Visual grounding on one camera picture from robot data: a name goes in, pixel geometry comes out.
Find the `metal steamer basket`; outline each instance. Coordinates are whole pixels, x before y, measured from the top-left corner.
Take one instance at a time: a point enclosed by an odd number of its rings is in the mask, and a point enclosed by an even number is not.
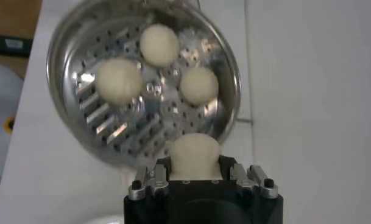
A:
[[[140,36],[151,24],[177,34],[180,53],[167,68],[143,58]],[[140,69],[140,96],[116,107],[94,87],[97,68],[124,57]],[[219,81],[219,96],[189,104],[179,90],[182,74],[206,66]],[[230,46],[218,29],[185,1],[88,0],[70,12],[49,47],[48,85],[55,107],[79,142],[106,163],[151,165],[186,133],[206,133],[222,143],[238,112],[240,82]]]

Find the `white dough ball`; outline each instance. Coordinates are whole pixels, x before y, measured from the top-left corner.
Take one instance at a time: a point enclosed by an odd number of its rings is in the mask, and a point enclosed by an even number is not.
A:
[[[158,67],[169,66],[180,52],[177,35],[161,24],[149,26],[142,33],[140,45],[144,59]]]
[[[99,95],[114,105],[123,105],[138,97],[142,84],[142,75],[136,64],[123,58],[105,61],[96,76]]]
[[[211,70],[204,67],[191,68],[183,74],[180,90],[189,103],[201,105],[217,97],[219,83]]]
[[[208,135],[192,133],[179,137],[169,151],[170,180],[222,180],[220,154],[219,143]]]

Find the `white wall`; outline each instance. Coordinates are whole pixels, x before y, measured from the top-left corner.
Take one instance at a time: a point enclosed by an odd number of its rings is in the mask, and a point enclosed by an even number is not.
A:
[[[371,223],[371,0],[247,0],[255,161],[285,223]]]

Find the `white surface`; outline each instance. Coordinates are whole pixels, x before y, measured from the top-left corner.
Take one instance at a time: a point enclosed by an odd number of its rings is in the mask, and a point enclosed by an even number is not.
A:
[[[239,118],[250,119],[249,70],[246,51],[244,0],[200,0],[202,11],[230,44],[241,76],[242,96]]]
[[[0,177],[4,169],[11,134],[4,129],[7,119],[15,117],[23,81],[9,68],[0,65]]]
[[[285,223],[371,224],[371,0],[247,2],[255,161]]]
[[[60,18],[77,2],[43,1],[0,188],[0,224],[86,223],[120,214],[126,186],[134,177],[88,154],[59,118],[49,95],[48,44]],[[251,163],[250,129],[237,123],[223,154]]]

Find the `perforated metal plate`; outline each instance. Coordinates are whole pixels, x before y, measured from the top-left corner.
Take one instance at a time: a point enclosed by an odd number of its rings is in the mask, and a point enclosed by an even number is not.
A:
[[[55,34],[49,85],[74,134],[104,160],[131,165],[154,163],[186,133],[226,135],[239,106],[239,83],[231,51],[214,27],[190,17],[190,12],[201,15],[182,2],[123,3],[128,4],[91,1]],[[148,64],[140,52],[140,35],[154,23],[171,27],[180,40],[178,58],[168,68]],[[94,86],[98,67],[116,57],[133,61],[144,79],[140,96],[121,107],[105,102]],[[198,107],[186,102],[178,88],[182,74],[196,66],[210,68],[219,80],[219,97]]]

